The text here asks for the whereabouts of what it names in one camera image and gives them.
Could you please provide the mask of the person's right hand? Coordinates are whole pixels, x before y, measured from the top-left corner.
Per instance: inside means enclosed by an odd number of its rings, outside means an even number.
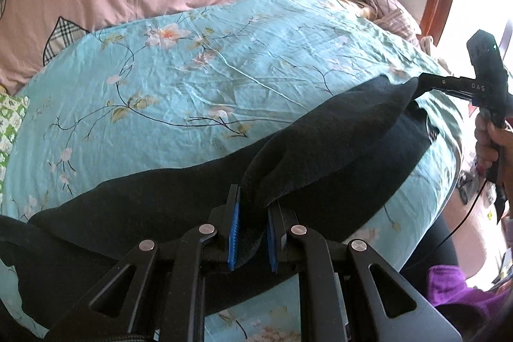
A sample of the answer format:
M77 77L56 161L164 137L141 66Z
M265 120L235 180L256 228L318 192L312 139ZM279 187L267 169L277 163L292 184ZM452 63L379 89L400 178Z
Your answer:
M503 129L497 128L491 121L479 112L475 118L475 152L480 168L491 168L492 163L499 158L499 152L492 147L495 143L503 151L502 168L512 170L512 126L506 121Z

